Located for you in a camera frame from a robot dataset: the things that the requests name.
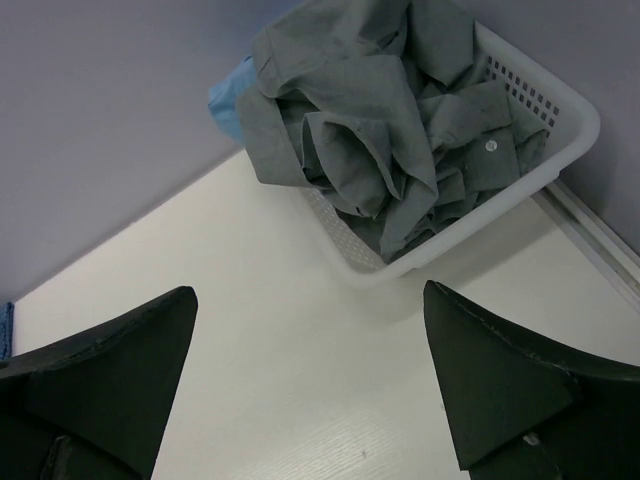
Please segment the aluminium table edge rail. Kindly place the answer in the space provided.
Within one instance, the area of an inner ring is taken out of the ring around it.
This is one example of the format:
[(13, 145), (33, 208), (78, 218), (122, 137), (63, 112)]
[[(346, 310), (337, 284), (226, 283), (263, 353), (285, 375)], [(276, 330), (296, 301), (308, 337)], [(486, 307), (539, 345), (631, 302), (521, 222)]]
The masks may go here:
[(639, 313), (639, 256), (560, 180), (535, 193), (533, 199)]

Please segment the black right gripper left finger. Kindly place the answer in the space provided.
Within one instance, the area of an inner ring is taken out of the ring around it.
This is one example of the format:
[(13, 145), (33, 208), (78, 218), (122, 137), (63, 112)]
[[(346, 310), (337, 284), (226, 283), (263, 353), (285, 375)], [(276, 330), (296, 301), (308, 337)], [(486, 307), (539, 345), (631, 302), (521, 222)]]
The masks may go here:
[(2, 478), (150, 478), (197, 310), (181, 286), (2, 361)]

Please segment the white plastic laundry basket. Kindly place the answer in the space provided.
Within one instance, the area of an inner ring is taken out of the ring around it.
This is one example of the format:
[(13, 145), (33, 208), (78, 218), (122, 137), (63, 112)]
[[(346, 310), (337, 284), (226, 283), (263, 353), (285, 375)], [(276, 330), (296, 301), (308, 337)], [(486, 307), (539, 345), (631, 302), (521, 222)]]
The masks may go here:
[(390, 264), (384, 263), (347, 227), (319, 192), (294, 192), (292, 197), (306, 231), (345, 283), (371, 288), (428, 265), (554, 182), (598, 139), (600, 116), (587, 99), (481, 23), (476, 24), (475, 33), (478, 50), (485, 57), (483, 77), (503, 81), (509, 98), (548, 132), (543, 163)]

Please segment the light blue shirt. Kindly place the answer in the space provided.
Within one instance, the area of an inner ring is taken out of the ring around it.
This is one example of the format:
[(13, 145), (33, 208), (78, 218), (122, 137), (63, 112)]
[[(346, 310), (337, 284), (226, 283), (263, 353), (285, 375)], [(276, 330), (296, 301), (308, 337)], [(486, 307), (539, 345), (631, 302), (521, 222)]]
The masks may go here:
[(209, 88), (208, 110), (212, 118), (224, 134), (240, 145), (245, 144), (245, 139), (236, 101), (256, 80), (253, 58), (249, 55), (225, 79)]

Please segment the blue checked folded shirt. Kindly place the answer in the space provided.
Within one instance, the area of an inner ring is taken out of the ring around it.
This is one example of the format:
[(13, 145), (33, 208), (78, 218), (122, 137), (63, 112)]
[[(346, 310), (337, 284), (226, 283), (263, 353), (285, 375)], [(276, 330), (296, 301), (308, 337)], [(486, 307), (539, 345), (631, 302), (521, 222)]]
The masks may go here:
[(0, 360), (4, 361), (12, 356), (13, 350), (13, 317), (14, 304), (5, 303), (0, 309)]

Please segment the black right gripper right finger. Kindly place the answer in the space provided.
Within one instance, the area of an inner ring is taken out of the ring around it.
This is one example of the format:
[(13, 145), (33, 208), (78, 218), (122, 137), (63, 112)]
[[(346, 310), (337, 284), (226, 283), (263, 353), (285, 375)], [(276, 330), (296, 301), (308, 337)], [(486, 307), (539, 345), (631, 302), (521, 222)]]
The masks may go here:
[(636, 479), (639, 369), (426, 283), (424, 323), (456, 458), (473, 479)]

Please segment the grey long sleeve shirt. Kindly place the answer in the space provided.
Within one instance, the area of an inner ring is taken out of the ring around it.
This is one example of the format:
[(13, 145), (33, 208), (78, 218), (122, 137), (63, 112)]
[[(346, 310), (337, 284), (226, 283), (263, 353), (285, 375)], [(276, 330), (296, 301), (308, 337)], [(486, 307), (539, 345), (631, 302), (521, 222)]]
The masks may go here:
[(309, 1), (252, 45), (236, 103), (264, 184), (312, 188), (393, 262), (538, 167), (544, 123), (450, 1)]

